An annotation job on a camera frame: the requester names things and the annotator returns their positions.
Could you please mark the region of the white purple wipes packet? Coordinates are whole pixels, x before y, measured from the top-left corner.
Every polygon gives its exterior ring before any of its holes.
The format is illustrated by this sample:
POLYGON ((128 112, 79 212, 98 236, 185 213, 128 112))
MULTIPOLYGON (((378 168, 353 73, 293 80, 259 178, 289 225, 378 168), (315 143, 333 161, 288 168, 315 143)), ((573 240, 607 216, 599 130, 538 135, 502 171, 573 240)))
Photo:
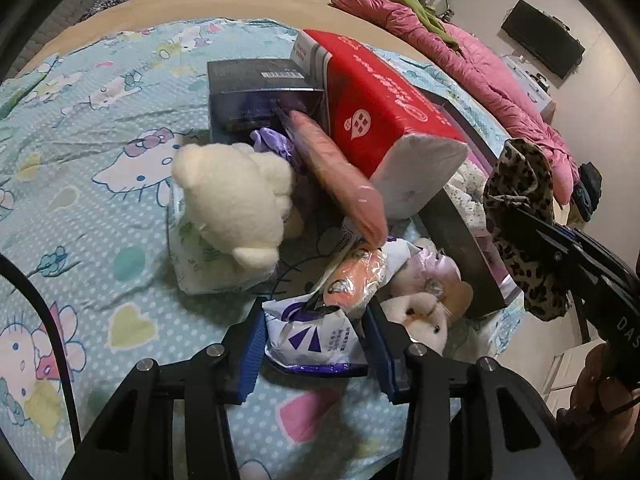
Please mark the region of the white purple wipes packet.
POLYGON ((368 362, 345 312, 323 303, 320 292, 262 304, 268 361, 283 373, 360 377, 368 362))

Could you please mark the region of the pink towel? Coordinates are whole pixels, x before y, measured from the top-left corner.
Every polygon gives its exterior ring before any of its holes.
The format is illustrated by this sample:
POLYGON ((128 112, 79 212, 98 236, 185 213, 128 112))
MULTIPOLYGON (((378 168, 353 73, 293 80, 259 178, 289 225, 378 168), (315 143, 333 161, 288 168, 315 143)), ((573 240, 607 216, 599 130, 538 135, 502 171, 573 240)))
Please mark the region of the pink towel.
POLYGON ((371 246, 382 247, 388 226, 381 193, 309 116, 291 110, 280 121, 322 188, 371 246))

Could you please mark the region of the small beige bear plush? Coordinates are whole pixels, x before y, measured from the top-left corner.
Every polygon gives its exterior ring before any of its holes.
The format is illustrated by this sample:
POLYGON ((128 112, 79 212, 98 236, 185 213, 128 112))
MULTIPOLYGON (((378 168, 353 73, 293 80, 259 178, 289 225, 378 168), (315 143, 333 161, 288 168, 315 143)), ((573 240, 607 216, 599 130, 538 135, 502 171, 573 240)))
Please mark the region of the small beige bear plush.
POLYGON ((386 318, 405 327, 414 342, 440 356, 450 326, 471 307, 474 292, 463 281, 457 263, 426 237, 388 284, 388 298, 380 303, 386 318))

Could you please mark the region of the orange cartoon snack packet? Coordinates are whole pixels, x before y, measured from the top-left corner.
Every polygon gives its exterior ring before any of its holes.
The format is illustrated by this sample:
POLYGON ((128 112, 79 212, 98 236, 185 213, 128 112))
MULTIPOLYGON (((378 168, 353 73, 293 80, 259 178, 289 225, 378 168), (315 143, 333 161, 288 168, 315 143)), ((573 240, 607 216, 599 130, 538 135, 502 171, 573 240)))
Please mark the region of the orange cartoon snack packet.
POLYGON ((351 320, 359 320, 371 298, 383 285, 386 273, 386 253, 368 243, 359 243, 326 280, 323 304, 339 308, 351 320))

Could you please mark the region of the dark clothing pile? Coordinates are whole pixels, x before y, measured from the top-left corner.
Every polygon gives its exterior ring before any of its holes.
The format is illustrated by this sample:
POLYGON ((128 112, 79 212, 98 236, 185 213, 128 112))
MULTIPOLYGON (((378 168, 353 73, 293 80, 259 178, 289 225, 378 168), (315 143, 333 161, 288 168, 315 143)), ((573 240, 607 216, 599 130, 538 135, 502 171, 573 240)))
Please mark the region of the dark clothing pile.
POLYGON ((602 174, 592 162, 580 165, 578 174, 572 200, 582 221, 589 222, 602 196, 602 174))

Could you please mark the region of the light green tissue packet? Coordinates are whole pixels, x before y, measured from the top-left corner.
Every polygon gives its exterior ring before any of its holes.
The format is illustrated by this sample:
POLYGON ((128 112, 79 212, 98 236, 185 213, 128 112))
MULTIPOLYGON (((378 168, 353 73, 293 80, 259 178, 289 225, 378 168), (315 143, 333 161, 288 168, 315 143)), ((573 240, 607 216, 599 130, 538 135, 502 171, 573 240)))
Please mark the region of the light green tissue packet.
POLYGON ((273 277, 270 270, 246 270, 209 245, 186 215, 183 190, 170 187, 167 206, 168 250, 179 288, 188 295, 242 292, 273 277))

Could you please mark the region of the cream teddy bear plush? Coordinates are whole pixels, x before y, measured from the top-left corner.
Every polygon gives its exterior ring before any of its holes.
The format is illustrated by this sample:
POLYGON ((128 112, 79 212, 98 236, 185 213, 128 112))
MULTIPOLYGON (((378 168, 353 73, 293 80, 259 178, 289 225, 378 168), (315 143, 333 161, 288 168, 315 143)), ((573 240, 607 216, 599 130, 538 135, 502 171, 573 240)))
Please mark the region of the cream teddy bear plush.
POLYGON ((295 171, 276 154, 245 143, 186 144, 171 177, 198 234, 244 270, 273 270, 282 242, 303 232, 295 171))

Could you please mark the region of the dark framed pink tray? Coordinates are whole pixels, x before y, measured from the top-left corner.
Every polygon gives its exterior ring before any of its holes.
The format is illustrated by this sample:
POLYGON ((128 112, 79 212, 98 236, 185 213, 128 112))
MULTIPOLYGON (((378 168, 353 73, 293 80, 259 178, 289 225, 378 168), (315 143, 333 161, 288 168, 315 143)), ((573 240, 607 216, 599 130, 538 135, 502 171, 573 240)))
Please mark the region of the dark framed pink tray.
MULTIPOLYGON (((474 162, 488 177, 497 155, 484 139, 480 127, 472 125, 443 96, 428 90, 422 90, 421 93, 463 136, 469 147, 466 160, 474 162)), ((419 218, 426 235, 438 249, 454 259, 462 280, 472 286, 474 296, 471 307, 466 311, 468 318, 484 318, 516 299, 520 290, 510 278, 489 233, 486 229, 471 231, 444 188, 424 206, 419 218)))

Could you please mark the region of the white floral scrunchie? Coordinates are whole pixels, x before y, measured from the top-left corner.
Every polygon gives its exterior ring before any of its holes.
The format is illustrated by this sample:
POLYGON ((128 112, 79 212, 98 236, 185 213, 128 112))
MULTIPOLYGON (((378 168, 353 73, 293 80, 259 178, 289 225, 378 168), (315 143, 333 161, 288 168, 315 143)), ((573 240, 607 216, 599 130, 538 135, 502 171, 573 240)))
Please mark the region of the white floral scrunchie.
POLYGON ((451 203, 471 231, 486 229, 483 205, 487 176, 474 162, 466 160, 444 186, 451 203))

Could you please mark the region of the red tissue pack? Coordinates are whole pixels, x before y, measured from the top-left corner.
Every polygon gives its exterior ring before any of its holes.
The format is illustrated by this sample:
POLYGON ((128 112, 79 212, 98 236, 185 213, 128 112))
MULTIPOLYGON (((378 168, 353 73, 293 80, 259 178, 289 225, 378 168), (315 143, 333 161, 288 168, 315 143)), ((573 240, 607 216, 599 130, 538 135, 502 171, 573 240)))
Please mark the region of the red tissue pack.
POLYGON ((381 193, 390 220, 417 214, 468 157, 464 135, 357 40, 304 29, 291 58, 324 87, 324 128, 381 193))

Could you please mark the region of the pink quilted comforter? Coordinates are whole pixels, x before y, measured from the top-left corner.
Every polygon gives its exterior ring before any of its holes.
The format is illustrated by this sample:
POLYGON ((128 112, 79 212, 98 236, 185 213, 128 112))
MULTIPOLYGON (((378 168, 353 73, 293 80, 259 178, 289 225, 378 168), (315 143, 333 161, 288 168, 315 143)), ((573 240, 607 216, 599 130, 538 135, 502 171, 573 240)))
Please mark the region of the pink quilted comforter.
POLYGON ((514 138, 536 144, 552 172, 553 193, 562 206, 572 198, 578 167, 562 136, 546 124, 498 55, 463 29, 442 22, 460 51, 429 32, 413 10, 390 0, 331 0, 342 11, 380 26, 420 51, 498 119, 514 138))

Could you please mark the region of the hello kitty blue sheet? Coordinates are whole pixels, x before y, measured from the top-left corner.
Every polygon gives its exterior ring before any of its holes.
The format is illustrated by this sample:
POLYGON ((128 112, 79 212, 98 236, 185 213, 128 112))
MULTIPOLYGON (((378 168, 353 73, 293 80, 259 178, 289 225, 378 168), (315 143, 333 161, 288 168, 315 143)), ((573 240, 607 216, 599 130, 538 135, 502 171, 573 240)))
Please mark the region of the hello kitty blue sheet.
MULTIPOLYGON (((1 86, 1 253, 60 322, 82 432, 139 360, 189 359, 256 296, 303 294, 341 241, 340 213, 305 220, 277 277, 188 296, 169 258, 172 154, 209 140, 209 61, 289 58, 298 30, 271 20, 172 22, 55 53, 1 86)), ((49 339, 1 279, 1 430, 35 479, 74 454, 49 339)), ((396 458, 407 407, 374 377, 285 375, 265 362, 230 406, 244 478, 369 479, 396 458)))

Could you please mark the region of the green cloth on comforter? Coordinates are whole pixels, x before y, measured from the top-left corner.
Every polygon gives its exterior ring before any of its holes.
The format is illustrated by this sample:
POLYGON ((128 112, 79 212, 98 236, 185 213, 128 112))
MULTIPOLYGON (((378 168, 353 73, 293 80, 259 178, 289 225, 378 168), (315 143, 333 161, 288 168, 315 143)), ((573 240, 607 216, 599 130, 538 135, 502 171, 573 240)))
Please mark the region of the green cloth on comforter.
POLYGON ((453 36, 450 36, 446 31, 444 24, 442 21, 436 16, 435 11, 429 6, 424 6, 424 4, 420 0, 390 0, 396 3, 401 3, 404 6, 408 6, 409 9, 413 10, 414 14, 420 21, 420 23, 432 34, 439 36, 439 38, 448 46, 450 49, 459 52, 460 46, 457 40, 454 39, 453 36))

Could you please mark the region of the grey quilted sofa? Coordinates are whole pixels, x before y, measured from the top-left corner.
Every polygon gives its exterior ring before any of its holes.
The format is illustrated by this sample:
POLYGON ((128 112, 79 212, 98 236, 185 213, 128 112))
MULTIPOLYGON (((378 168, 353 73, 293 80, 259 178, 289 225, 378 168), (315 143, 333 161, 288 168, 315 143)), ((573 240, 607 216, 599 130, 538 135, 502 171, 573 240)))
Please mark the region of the grey quilted sofa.
POLYGON ((21 51, 17 53, 11 65, 6 66, 1 79, 16 76, 43 47, 63 30, 77 24, 98 0, 60 0, 55 6, 46 3, 47 15, 26 39, 21 51))

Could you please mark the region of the black wall television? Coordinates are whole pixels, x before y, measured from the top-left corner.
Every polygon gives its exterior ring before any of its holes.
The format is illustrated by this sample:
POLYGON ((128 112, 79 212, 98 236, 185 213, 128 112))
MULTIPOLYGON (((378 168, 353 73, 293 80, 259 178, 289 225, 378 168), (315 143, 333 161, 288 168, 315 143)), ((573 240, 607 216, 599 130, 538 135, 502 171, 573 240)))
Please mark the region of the black wall television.
POLYGON ((501 29, 561 79, 582 62, 585 48, 570 30, 524 0, 518 0, 501 29))

